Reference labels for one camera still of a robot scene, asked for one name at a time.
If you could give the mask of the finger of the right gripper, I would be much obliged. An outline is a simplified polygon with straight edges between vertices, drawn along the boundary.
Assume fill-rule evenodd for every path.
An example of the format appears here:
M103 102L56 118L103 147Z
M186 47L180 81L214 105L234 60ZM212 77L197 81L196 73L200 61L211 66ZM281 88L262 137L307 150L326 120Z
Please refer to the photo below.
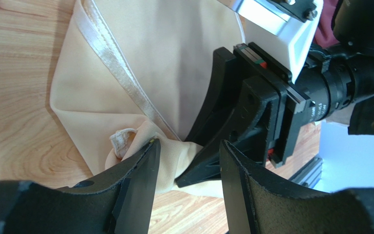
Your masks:
M199 151L189 167L176 179L180 187L221 178L220 144L228 141L250 158L264 164L267 151L277 138L280 96L277 89L261 77L245 79L240 96L225 124Z
M228 49L213 52L209 87L186 141L206 146L227 121L239 92L239 61Z

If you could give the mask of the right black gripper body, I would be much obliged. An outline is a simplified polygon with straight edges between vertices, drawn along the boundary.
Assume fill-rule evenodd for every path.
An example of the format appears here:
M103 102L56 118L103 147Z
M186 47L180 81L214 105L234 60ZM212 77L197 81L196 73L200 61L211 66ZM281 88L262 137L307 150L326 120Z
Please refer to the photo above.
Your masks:
M256 44L234 49L243 64L246 79L261 77L278 91L279 132L268 148L267 161L282 166L294 152L302 126L320 121L332 113L374 97L374 57L350 53L341 46L312 49L295 83L290 72Z

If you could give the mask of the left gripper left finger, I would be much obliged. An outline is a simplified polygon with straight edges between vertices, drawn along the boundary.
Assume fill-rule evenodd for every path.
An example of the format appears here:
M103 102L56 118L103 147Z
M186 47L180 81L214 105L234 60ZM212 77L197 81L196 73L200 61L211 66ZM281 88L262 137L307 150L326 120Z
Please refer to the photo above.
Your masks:
M152 139L73 187L0 181L0 234L146 234L160 151L160 141Z

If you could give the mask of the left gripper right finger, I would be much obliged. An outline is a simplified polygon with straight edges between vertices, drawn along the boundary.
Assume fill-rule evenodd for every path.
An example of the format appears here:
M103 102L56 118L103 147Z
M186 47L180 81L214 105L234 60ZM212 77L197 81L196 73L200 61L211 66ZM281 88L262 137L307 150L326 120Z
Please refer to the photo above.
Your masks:
M374 234L374 188L324 193L220 144L221 178L231 234Z

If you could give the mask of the beige cloth napkin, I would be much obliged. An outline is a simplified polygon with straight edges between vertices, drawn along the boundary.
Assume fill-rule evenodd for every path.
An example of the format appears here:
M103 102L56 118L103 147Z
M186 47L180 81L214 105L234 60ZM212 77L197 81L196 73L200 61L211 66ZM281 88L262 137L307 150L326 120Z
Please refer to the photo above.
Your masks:
M78 0L50 106L94 175L159 139L156 192L177 191L203 147L187 135L213 51L241 42L239 16L216 0Z

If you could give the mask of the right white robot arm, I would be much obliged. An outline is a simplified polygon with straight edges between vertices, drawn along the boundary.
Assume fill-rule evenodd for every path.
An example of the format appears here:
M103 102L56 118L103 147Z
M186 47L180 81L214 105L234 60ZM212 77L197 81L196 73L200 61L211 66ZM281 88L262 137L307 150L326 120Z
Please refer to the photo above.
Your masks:
M179 187L219 180L226 140L258 165L282 166L300 128L354 104L351 135L374 135L374 0L340 0L330 27L338 44L309 43L291 74L260 43L213 53L210 85L187 136L202 146L176 179Z

